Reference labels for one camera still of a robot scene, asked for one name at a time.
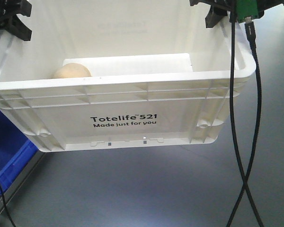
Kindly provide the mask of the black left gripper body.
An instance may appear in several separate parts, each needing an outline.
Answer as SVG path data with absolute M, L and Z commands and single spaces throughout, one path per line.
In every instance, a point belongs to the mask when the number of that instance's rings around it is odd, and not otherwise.
M 4 30 L 4 20 L 13 15 L 31 16 L 32 5 L 27 0 L 0 0 L 0 30 Z

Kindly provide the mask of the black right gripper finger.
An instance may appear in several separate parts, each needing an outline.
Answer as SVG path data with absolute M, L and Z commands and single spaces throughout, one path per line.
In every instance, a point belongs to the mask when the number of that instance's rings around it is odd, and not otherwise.
M 228 14 L 226 10 L 211 6 L 208 14 L 205 17 L 205 27 L 213 28 L 227 15 Z

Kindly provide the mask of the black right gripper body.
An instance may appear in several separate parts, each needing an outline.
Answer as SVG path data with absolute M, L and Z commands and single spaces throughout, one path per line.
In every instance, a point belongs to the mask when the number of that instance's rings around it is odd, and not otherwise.
M 190 0 L 190 6 L 194 6 L 198 3 L 205 3 L 226 11 L 232 11 L 232 5 L 237 0 Z M 257 0 L 259 18 L 263 17 L 265 10 L 273 8 L 278 5 L 284 6 L 284 0 Z

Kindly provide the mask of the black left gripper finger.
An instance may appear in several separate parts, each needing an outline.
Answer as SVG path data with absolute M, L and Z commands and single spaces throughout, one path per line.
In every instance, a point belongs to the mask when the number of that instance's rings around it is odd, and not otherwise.
M 32 31 L 18 18 L 17 15 L 5 19 L 3 28 L 23 41 L 31 40 Z

